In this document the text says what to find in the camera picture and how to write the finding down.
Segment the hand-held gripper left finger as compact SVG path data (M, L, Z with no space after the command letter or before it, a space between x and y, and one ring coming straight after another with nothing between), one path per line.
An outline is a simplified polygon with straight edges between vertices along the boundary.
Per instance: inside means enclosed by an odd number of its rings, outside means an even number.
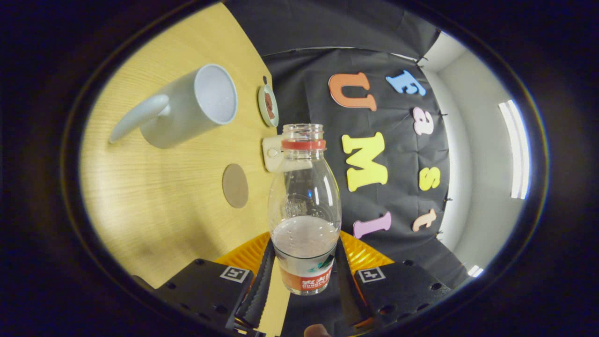
M257 330L275 260L265 232L218 258L197 258L158 287L133 279L162 304L195 322L226 330Z

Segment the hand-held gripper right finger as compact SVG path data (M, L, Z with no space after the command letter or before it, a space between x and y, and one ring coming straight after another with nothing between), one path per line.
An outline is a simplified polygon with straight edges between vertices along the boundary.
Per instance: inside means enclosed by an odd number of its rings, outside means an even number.
M400 322L451 291L417 262L394 262L346 232L335 256L342 310L352 328Z

